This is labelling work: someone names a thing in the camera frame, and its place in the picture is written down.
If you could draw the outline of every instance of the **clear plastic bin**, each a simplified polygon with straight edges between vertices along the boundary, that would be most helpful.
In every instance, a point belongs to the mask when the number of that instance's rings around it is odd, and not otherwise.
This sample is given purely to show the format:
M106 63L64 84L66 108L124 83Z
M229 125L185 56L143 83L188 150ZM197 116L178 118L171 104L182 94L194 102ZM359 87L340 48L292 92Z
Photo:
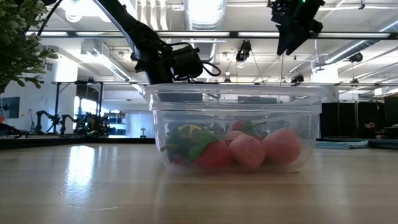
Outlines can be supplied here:
M161 84L145 89L160 158L175 173L302 167L315 147L322 88Z

